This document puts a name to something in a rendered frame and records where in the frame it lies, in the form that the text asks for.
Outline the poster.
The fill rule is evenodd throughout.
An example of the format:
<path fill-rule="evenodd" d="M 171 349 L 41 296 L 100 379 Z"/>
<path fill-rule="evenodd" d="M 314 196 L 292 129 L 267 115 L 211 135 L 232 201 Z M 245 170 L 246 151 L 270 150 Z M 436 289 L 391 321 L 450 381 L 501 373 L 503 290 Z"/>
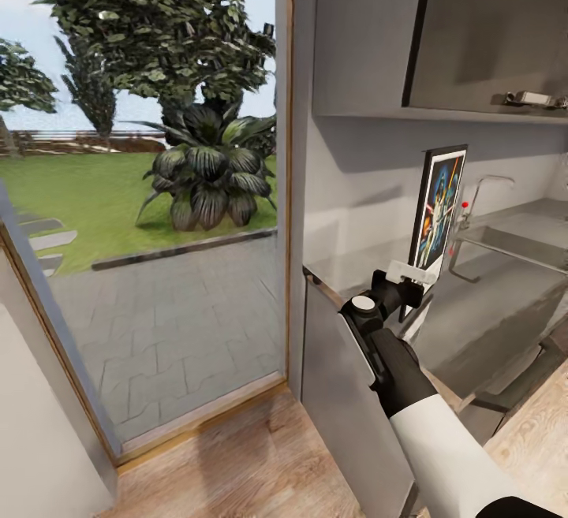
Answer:
<path fill-rule="evenodd" d="M 454 223 L 454 203 L 461 184 L 467 146 L 468 144 L 460 144 L 456 147 L 439 147 L 426 152 L 424 156 L 408 264 L 436 274 L 437 280 L 443 265 L 450 227 Z M 411 281 L 424 286 L 423 298 L 433 288 L 433 285 L 413 279 Z M 401 304 L 398 321 L 403 323 L 413 310 L 413 307 Z"/>

